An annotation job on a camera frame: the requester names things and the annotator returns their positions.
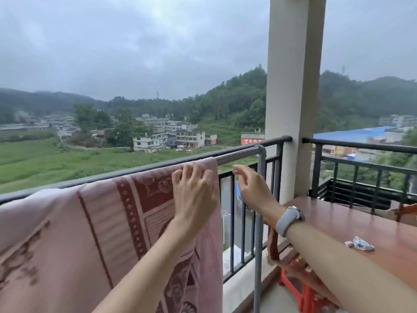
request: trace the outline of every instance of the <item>white column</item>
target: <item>white column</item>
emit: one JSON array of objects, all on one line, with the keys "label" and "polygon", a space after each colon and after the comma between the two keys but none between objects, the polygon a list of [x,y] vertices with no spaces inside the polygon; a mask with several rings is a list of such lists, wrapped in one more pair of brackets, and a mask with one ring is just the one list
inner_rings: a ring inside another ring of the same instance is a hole
[{"label": "white column", "polygon": [[281,203],[310,186],[311,145],[301,138],[314,133],[325,6],[326,0],[271,0],[266,138],[294,140],[284,146]]}]

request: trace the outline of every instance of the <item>towel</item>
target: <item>towel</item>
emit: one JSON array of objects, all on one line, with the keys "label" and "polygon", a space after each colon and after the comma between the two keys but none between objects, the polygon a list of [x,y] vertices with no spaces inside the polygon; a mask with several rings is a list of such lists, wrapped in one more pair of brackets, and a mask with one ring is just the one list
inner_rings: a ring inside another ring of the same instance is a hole
[{"label": "towel", "polygon": [[[200,163],[217,181],[216,160]],[[92,312],[174,217],[178,168],[41,190],[0,206],[8,234],[0,237],[0,311]],[[220,313],[222,251],[218,206],[176,264],[156,312]]]}]

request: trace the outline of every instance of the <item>table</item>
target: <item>table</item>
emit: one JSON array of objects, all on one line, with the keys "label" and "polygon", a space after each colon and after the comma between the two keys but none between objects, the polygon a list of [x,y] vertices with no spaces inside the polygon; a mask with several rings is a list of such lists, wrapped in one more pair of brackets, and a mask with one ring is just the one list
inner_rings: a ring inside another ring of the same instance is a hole
[{"label": "table", "polygon": [[417,227],[308,196],[284,204],[292,205],[303,211],[307,223],[341,243],[358,236],[373,245],[374,252],[352,250],[417,291]]}]

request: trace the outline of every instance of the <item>cloudy sky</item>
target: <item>cloudy sky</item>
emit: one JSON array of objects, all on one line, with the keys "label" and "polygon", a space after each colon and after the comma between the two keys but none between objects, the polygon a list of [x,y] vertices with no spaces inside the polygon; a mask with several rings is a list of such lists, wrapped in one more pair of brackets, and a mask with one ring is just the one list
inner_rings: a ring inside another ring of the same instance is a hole
[{"label": "cloudy sky", "polygon": [[[0,0],[0,87],[184,98],[259,63],[269,0]],[[321,69],[417,78],[417,0],[328,0]]]}]

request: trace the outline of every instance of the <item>wristwatch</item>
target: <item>wristwatch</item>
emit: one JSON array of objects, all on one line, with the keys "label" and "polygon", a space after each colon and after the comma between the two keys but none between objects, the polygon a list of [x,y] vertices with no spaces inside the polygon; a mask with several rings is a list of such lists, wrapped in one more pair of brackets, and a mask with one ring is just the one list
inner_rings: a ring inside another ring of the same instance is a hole
[{"label": "wristwatch", "polygon": [[295,222],[295,221],[305,221],[306,218],[301,212],[298,207],[290,206],[285,213],[281,216],[281,218],[276,222],[275,230],[278,232],[279,235],[285,237],[288,228]]}]

